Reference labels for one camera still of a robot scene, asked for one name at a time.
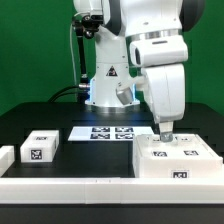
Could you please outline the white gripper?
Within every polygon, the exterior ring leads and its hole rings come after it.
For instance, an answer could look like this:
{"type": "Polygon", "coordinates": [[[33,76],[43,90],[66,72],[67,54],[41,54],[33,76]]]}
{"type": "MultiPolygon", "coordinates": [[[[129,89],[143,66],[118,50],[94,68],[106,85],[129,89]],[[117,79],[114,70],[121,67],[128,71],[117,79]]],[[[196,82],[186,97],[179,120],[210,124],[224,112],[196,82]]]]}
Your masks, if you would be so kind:
{"type": "Polygon", "coordinates": [[[173,140],[173,121],[185,110],[185,73],[182,64],[144,68],[144,100],[159,124],[162,142],[173,140]]]}

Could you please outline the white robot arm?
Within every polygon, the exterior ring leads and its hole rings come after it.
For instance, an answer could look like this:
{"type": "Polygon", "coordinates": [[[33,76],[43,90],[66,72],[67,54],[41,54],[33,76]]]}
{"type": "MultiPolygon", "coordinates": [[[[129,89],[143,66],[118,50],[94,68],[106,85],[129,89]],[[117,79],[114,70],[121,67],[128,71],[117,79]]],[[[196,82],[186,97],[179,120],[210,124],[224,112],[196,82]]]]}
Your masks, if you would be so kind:
{"type": "Polygon", "coordinates": [[[96,73],[85,104],[108,111],[137,105],[141,91],[159,126],[173,140],[173,122],[185,110],[182,34],[201,18],[206,0],[73,0],[81,38],[93,38],[96,73]]]}

